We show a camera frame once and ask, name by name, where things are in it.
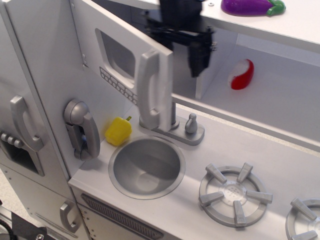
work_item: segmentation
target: red and white toy food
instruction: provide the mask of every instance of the red and white toy food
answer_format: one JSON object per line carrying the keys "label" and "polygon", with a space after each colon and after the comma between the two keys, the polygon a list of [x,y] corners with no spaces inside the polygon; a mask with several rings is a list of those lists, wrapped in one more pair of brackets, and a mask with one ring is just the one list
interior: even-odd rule
{"label": "red and white toy food", "polygon": [[228,77],[228,85],[234,90],[244,89],[254,76],[255,66],[249,59],[237,62]]}

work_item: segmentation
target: toy eggplant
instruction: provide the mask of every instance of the toy eggplant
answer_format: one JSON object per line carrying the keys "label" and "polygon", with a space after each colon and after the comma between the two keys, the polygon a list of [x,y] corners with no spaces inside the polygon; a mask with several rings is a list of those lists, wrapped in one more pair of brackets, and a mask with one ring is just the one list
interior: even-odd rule
{"label": "toy eggplant", "polygon": [[236,16],[273,16],[284,13],[286,6],[280,0],[222,0],[221,9]]}

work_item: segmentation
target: countertop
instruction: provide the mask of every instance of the countertop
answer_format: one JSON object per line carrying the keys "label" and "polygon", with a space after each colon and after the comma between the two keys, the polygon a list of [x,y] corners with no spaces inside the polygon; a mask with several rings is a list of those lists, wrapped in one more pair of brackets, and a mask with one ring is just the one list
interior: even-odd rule
{"label": "countertop", "polygon": [[[177,108],[177,115],[188,118],[190,112]],[[133,128],[131,138],[142,135],[160,136],[138,125],[137,109],[127,115]],[[286,240],[285,222],[294,198],[320,198],[320,159],[267,138],[198,115],[205,136],[198,146],[188,146],[169,139],[182,151],[186,171],[180,185],[168,195],[152,200],[133,199],[119,192],[108,175],[109,159],[116,149],[105,140],[98,158],[88,161],[69,181],[77,188],[118,209],[150,223],[182,240]],[[212,220],[199,204],[199,187],[206,166],[242,167],[253,165],[252,173],[273,194],[263,217],[245,228],[232,228]],[[76,194],[81,204],[83,199]]]}

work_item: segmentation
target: sink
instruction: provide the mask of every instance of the sink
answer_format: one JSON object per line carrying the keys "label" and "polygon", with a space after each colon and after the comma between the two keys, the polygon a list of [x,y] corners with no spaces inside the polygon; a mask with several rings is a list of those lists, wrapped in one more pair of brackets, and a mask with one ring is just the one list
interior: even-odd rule
{"label": "sink", "polygon": [[182,181],[185,158],[173,143],[155,136],[134,138],[112,154],[108,171],[112,184],[134,199],[156,199]]}

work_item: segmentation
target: microwave keypad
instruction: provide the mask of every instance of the microwave keypad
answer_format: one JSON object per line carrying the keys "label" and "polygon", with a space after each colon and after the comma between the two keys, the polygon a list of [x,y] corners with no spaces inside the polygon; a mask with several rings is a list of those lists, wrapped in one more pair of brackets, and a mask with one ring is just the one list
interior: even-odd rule
{"label": "microwave keypad", "polygon": [[137,105],[138,97],[128,88],[126,88],[123,84],[121,84],[117,79],[111,76],[106,70],[100,67],[100,75],[101,77],[110,85],[112,85],[115,89],[117,89],[120,93],[122,93],[127,99],[129,99],[133,104]]}

